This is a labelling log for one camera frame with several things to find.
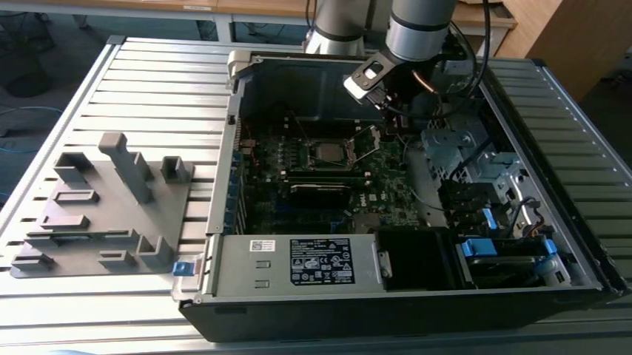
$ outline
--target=blue tab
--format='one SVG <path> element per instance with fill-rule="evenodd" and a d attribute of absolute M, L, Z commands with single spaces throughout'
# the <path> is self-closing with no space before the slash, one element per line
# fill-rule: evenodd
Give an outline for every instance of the blue tab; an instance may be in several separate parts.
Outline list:
<path fill-rule="evenodd" d="M 195 276 L 195 263 L 176 261 L 172 269 L 174 276 Z"/>
<path fill-rule="evenodd" d="M 553 240 L 547 239 L 544 241 L 544 247 L 547 248 L 547 252 L 549 253 L 549 255 L 557 254 L 557 246 L 555 245 Z"/>
<path fill-rule="evenodd" d="M 482 214 L 485 215 L 486 224 L 489 224 L 490 229 L 497 229 L 497 223 L 496 223 L 494 215 L 492 214 L 492 210 L 482 209 Z"/>
<path fill-rule="evenodd" d="M 490 238 L 473 238 L 461 243 L 465 257 L 496 257 L 497 251 Z"/>

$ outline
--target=white label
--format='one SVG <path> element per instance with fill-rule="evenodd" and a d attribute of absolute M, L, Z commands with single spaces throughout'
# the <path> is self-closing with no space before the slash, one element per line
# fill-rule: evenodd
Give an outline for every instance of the white label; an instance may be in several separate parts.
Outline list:
<path fill-rule="evenodd" d="M 189 6 L 189 5 L 184 5 L 183 8 L 186 10 L 198 10 L 198 11 L 210 11 L 211 8 L 207 7 L 207 6 Z"/>
<path fill-rule="evenodd" d="M 274 251 L 277 240 L 251 240 L 250 251 Z"/>

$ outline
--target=cable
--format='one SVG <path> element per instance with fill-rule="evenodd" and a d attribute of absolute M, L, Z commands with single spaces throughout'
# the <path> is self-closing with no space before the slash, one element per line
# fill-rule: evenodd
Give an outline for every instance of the cable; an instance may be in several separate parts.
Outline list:
<path fill-rule="evenodd" d="M 537 230 L 544 226 L 544 216 L 539 212 L 537 207 L 533 207 L 533 214 L 537 216 L 539 220 L 537 220 L 536 224 L 531 227 L 528 232 L 524 234 L 528 237 L 535 237 Z"/>
<path fill-rule="evenodd" d="M 490 2 L 489 2 L 489 0 L 482 0 L 482 12 L 484 12 L 484 16 L 485 16 L 485 41 L 484 41 L 484 44 L 482 44 L 484 45 L 482 63 L 481 63 L 481 67 L 480 67 L 476 79 L 472 82 L 472 85 L 469 85 L 470 88 L 468 90 L 468 94 L 465 95 L 466 98 L 469 98 L 472 96 L 472 94 L 474 93 L 474 91 L 478 88 L 478 85 L 481 84 L 482 76 L 485 74 L 486 65 L 488 65 L 489 60 L 490 60 L 492 15 L 490 15 Z M 440 115 L 434 115 L 434 116 L 432 116 L 432 115 L 413 115 L 409 112 L 405 112 L 401 109 L 397 109 L 390 105 L 386 106 L 386 109 L 389 111 L 394 112 L 396 114 L 402 115 L 402 116 L 409 117 L 409 118 L 438 119 L 438 118 L 446 118 L 446 117 L 452 116 L 454 113 L 457 113 L 464 108 L 464 105 L 465 105 L 466 102 L 468 102 L 468 100 L 461 100 L 452 111 L 444 112 Z"/>
<path fill-rule="evenodd" d="M 17 154 L 21 154 L 21 153 L 35 153 L 38 152 L 39 149 L 34 149 L 34 150 L 12 150 L 12 149 L 7 149 L 7 148 L 0 148 L 0 152 L 5 152 L 5 153 L 17 153 Z"/>
<path fill-rule="evenodd" d="M 5 113 L 9 113 L 9 112 L 13 112 L 13 111 L 17 111 L 17 110 L 46 110 L 46 111 L 54 111 L 56 113 L 59 113 L 60 115 L 63 114 L 63 111 L 60 109 L 56 109 L 55 107 L 47 107 L 47 106 L 24 106 L 24 107 L 12 107 L 11 109 L 5 110 L 5 111 L 1 111 L 0 112 L 0 115 L 4 115 Z"/>
<path fill-rule="evenodd" d="M 436 210 L 438 210 L 438 211 L 441 211 L 441 212 L 446 212 L 444 209 L 440 209 L 438 207 L 434 207 L 434 206 L 430 205 L 428 202 L 425 202 L 425 201 L 422 200 L 422 198 L 417 195 L 417 192 L 414 192 L 413 189 L 410 189 L 410 192 L 413 192 L 414 198 L 417 198 L 418 202 L 421 202 L 424 205 L 426 205 L 426 207 L 430 207 L 432 209 L 436 209 Z"/>
<path fill-rule="evenodd" d="M 468 164 L 481 155 L 482 151 L 485 148 L 492 144 L 492 138 L 485 139 L 485 141 L 481 143 L 481 145 L 474 149 L 472 152 L 470 156 L 465 158 L 464 161 L 456 166 L 454 170 L 450 172 L 450 175 L 448 176 L 448 180 L 452 180 L 454 177 L 456 173 L 465 167 Z"/>
<path fill-rule="evenodd" d="M 317 8 L 318 8 L 318 0 L 314 0 L 314 13 L 313 13 L 313 28 L 317 25 Z"/>
<path fill-rule="evenodd" d="M 305 22 L 307 23 L 307 31 L 310 31 L 314 28 L 314 24 L 317 22 L 317 8 L 318 8 L 318 0 L 314 0 L 314 14 L 313 14 L 313 23 L 309 23 L 309 4 L 311 3 L 311 0 L 307 0 L 305 3 Z"/>
<path fill-rule="evenodd" d="M 516 228 L 516 223 L 517 223 L 517 218 L 520 216 L 520 210 L 523 209 L 523 206 L 531 201 L 536 200 L 532 196 L 525 196 L 523 200 L 520 200 L 516 210 L 513 211 L 513 216 L 512 216 L 512 223 L 509 224 L 509 227 L 507 229 L 507 237 L 511 238 L 513 234 L 513 229 Z"/>
<path fill-rule="evenodd" d="M 424 88 L 429 91 L 430 94 L 437 94 L 437 90 L 433 88 L 433 85 L 428 82 L 428 80 L 422 77 L 417 70 L 413 70 L 413 77 L 414 80 L 422 85 Z"/>
<path fill-rule="evenodd" d="M 307 31 L 310 31 L 313 29 L 313 26 L 311 24 L 309 23 L 309 3 L 311 2 L 311 0 L 307 0 L 305 2 L 305 22 L 307 23 Z"/>

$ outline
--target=blue drive latch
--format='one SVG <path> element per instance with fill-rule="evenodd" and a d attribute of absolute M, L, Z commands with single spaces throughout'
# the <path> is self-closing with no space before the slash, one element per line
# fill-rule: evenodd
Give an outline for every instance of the blue drive latch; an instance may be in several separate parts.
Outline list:
<path fill-rule="evenodd" d="M 195 276 L 195 263 L 176 261 L 172 269 L 174 276 Z"/>
<path fill-rule="evenodd" d="M 482 214 L 485 215 L 486 224 L 489 225 L 490 229 L 497 229 L 497 223 L 496 223 L 494 215 L 492 214 L 492 210 L 482 209 Z"/>
<path fill-rule="evenodd" d="M 496 257 L 494 242 L 490 238 L 472 238 L 461 243 L 465 257 Z"/>

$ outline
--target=slotted metal surface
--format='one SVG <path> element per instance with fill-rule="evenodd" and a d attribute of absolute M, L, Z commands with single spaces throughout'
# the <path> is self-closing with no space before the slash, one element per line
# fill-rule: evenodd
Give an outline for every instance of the slotted metal surface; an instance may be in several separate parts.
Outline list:
<path fill-rule="evenodd" d="M 545 67 L 525 60 L 494 60 L 490 68 L 580 213 L 632 280 L 631 170 Z"/>
<path fill-rule="evenodd" d="M 469 345 L 470 351 L 472 344 L 513 343 L 498 348 L 507 354 L 525 344 L 535 346 L 532 350 L 548 352 L 547 349 L 557 351 L 559 346 L 565 346 L 568 339 L 584 339 L 584 346 L 588 338 L 595 339 L 589 340 L 593 342 L 604 341 L 599 340 L 603 337 L 619 337 L 619 341 L 631 339 L 632 305 L 627 298 L 600 310 L 560 314 L 520 330 L 428 337 L 214 344 L 199 336 L 180 316 L 170 296 L 172 278 L 167 274 L 13 279 L 9 262 L 55 185 L 52 162 L 60 152 L 76 151 L 104 159 L 96 142 L 106 131 L 126 132 L 131 150 L 142 152 L 147 160 L 180 155 L 195 163 L 179 253 L 202 251 L 229 95 L 222 76 L 226 77 L 226 60 L 234 47 L 287 50 L 277 46 L 231 44 L 225 47 L 199 41 L 128 38 L 122 46 L 108 45 L 103 51 L 0 212 L 0 353 L 32 354 L 71 349 L 96 354 L 222 351 L 376 351 L 384 354 L 394 348 Z M 617 174 L 611 174 L 615 167 L 611 153 L 599 144 L 596 153 L 588 150 L 577 154 L 567 149 L 571 148 L 567 143 L 589 145 L 596 139 L 589 134 L 592 130 L 584 132 L 581 123 L 569 118 L 573 111 L 565 109 L 564 98 L 559 99 L 560 94 L 532 64 L 493 61 L 492 65 L 504 69 L 507 76 L 500 75 L 501 81 L 512 99 L 520 102 L 533 134 L 543 143 L 552 144 L 551 162 L 560 174 L 568 173 L 567 179 L 573 181 L 568 185 L 569 193 L 583 210 L 597 214 L 588 220 L 591 227 L 603 237 L 619 267 L 631 275 L 632 262 L 627 258 L 632 255 L 628 239 L 632 217 L 617 212 L 617 208 L 629 207 L 632 192 L 620 183 L 623 179 Z M 537 98 L 543 98 L 547 106 L 539 106 Z M 613 202 L 621 204 L 601 209 L 603 204 Z M 564 340 L 551 346 L 556 339 Z"/>

